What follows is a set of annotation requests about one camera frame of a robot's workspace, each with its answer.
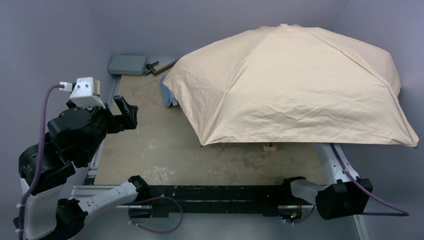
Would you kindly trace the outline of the beige umbrella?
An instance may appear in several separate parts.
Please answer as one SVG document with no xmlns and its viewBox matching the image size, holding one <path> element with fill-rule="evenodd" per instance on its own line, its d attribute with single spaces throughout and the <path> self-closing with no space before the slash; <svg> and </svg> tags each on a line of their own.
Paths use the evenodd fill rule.
<svg viewBox="0 0 424 240">
<path fill-rule="evenodd" d="M 320 27 L 263 26 L 218 40 L 181 57 L 163 84 L 202 146 L 419 143 L 391 54 Z"/>
</svg>

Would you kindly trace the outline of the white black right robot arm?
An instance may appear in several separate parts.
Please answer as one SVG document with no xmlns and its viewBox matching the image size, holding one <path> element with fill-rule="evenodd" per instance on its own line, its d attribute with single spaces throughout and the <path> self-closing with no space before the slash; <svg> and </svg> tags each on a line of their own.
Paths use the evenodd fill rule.
<svg viewBox="0 0 424 240">
<path fill-rule="evenodd" d="M 313 204 L 322 219 L 332 220 L 362 214 L 372 192 L 368 178 L 361 178 L 350 165 L 341 147 L 335 143 L 312 145 L 326 174 L 327 185 L 313 183 L 305 177 L 283 180 L 283 186 L 295 198 Z"/>
</svg>

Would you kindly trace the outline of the light blue umbrella case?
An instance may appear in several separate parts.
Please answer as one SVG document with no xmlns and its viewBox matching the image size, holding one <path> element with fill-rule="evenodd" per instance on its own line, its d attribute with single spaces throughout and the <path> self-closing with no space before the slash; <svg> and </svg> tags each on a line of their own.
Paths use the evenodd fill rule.
<svg viewBox="0 0 424 240">
<path fill-rule="evenodd" d="M 177 99 L 175 98 L 175 96 L 173 95 L 173 93 L 169 90 L 169 88 L 164 85 L 164 80 L 166 76 L 167 75 L 165 74 L 160 79 L 160 92 L 161 92 L 163 105 L 166 108 L 171 108 L 171 107 L 178 106 L 179 103 Z"/>
</svg>

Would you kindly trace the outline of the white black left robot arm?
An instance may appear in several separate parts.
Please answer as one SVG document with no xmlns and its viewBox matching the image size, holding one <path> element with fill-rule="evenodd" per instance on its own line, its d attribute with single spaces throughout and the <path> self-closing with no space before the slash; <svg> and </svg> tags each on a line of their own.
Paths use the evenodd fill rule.
<svg viewBox="0 0 424 240">
<path fill-rule="evenodd" d="M 66 110 L 45 122 L 38 143 L 20 155 L 23 196 L 13 222 L 21 240 L 66 240 L 101 213 L 150 197 L 150 186 L 133 175 L 120 186 L 86 200 L 60 198 L 68 178 L 77 168 L 90 164 L 108 134 L 137 127 L 139 108 L 121 95 L 113 99 L 119 115 L 112 114 L 107 105 L 83 108 L 69 100 Z"/>
</svg>

